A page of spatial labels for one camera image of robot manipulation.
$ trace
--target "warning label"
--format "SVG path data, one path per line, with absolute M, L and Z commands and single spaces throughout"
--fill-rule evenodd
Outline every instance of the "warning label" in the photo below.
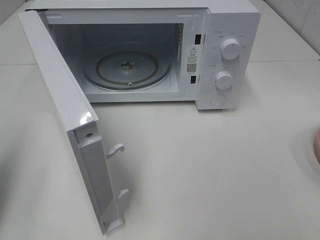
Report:
M 187 53 L 185 70 L 188 74 L 197 74 L 200 50 L 200 45 L 187 45 L 185 47 L 185 53 Z

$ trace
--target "control knob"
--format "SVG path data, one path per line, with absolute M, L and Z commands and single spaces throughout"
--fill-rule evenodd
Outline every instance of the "control knob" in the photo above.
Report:
M 232 60 L 240 55 L 241 43 L 235 38 L 229 38 L 221 43 L 220 49 L 224 59 Z
M 229 71 L 221 71 L 215 75 L 215 86 L 218 89 L 225 90 L 232 86 L 234 78 Z

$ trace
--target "turntable plate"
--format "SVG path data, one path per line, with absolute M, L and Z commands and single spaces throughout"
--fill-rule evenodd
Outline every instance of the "turntable plate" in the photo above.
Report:
M 101 88 L 131 90 L 153 85 L 170 69 L 170 55 L 144 43 L 117 43 L 91 49 L 84 55 L 83 75 Z

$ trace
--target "pink object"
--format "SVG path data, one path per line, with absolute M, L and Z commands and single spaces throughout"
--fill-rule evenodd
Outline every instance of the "pink object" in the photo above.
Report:
M 314 152 L 315 156 L 320 162 L 320 129 L 318 133 L 316 134 L 315 142 L 314 142 Z

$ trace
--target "white countertop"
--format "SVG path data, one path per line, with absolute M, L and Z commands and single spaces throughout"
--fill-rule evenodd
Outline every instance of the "white countertop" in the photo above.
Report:
M 116 191 L 131 190 L 125 226 L 102 236 L 21 31 L 16 16 L 0 26 L 0 239 L 319 239 L 320 61 L 306 43 L 292 48 L 304 61 L 287 48 L 250 62 L 236 110 L 93 104 L 105 148 L 126 146 L 110 162 Z

